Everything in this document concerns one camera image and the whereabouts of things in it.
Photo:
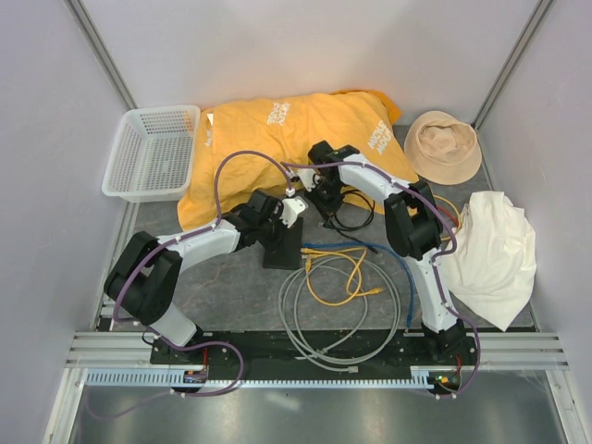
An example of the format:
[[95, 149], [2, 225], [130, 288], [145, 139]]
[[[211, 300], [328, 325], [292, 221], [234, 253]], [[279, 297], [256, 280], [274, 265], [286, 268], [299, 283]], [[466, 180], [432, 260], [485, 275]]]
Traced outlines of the black network switch box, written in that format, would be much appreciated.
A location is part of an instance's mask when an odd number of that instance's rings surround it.
[[299, 217], [291, 228], [283, 228], [278, 240], [265, 247], [263, 268], [297, 270], [301, 267], [303, 218]]

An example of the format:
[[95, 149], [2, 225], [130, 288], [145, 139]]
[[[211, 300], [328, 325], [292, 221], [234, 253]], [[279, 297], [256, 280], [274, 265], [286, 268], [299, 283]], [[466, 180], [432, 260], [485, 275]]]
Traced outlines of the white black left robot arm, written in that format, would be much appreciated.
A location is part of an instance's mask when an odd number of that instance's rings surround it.
[[108, 274], [104, 293], [131, 318], [171, 343], [171, 353], [192, 364], [203, 353], [203, 331], [173, 303], [179, 276], [220, 255], [256, 242], [273, 252], [295, 235], [302, 237], [301, 214], [307, 204], [300, 196], [278, 199], [254, 191], [241, 203], [202, 227], [175, 235], [134, 234]]

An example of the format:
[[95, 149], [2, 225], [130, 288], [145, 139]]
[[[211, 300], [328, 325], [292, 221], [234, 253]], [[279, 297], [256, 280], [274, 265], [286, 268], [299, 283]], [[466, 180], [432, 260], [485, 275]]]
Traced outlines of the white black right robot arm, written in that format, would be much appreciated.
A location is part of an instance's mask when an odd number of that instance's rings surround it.
[[429, 186], [390, 175], [350, 145], [335, 150], [326, 141], [318, 142], [308, 158], [314, 172], [300, 178], [305, 196], [321, 215], [336, 215], [347, 186], [382, 206], [388, 243], [409, 267], [419, 297], [425, 357], [434, 364], [446, 363], [463, 346], [466, 333], [438, 271], [444, 219]]

